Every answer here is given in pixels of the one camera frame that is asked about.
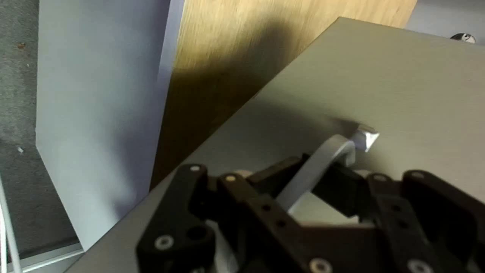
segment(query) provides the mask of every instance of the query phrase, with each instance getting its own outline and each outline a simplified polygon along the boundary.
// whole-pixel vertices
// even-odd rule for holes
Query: white wall
[[[485,0],[418,0],[407,29],[445,38],[468,32],[485,46]]]
[[[36,146],[84,249],[148,191],[181,9],[39,2]]]

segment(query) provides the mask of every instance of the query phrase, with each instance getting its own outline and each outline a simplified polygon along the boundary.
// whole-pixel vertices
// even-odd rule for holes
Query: wooden board
[[[413,6],[415,0],[186,0],[151,185],[337,17],[401,27]]]

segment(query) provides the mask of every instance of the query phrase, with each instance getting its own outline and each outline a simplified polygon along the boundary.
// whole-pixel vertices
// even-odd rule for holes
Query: gray floor
[[[0,175],[21,256],[75,234],[34,149],[37,0],[0,0]]]

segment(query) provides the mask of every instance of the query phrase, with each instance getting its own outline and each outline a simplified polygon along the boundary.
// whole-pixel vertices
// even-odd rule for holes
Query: black mechanical part
[[[212,266],[213,231],[189,209],[196,190],[206,184],[204,167],[180,167],[137,243],[139,272],[181,273]]]
[[[289,158],[246,179],[210,178],[201,165],[178,168],[139,241],[140,272],[207,269],[213,234],[203,220],[210,219],[240,273],[485,273],[485,206],[477,200],[424,172],[393,182],[384,175],[363,179],[334,164],[312,193],[365,225],[304,228],[272,200],[304,161]],[[193,226],[204,229],[189,235]],[[166,234],[172,247],[152,250],[152,240]]]

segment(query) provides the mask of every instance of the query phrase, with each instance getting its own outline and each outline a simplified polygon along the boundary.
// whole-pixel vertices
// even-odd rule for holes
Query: screw
[[[410,178],[415,181],[424,181],[424,175],[421,172],[412,172]]]
[[[199,172],[199,165],[190,165],[190,172]]]
[[[157,250],[166,250],[166,249],[171,249],[172,247],[172,237],[169,235],[162,235],[162,237],[157,237],[154,240],[154,249]]]
[[[387,178],[384,178],[383,175],[374,175],[372,179],[378,181],[378,182],[386,182],[387,181]]]
[[[227,182],[234,182],[234,181],[236,181],[236,178],[234,178],[234,176],[231,176],[231,175],[228,175],[228,176],[225,176],[225,181],[227,181]]]
[[[313,258],[312,261],[309,261],[309,270],[312,273],[331,273],[331,264],[325,259],[321,258]]]
[[[409,259],[407,269],[410,273],[433,273],[433,269],[421,259]]]

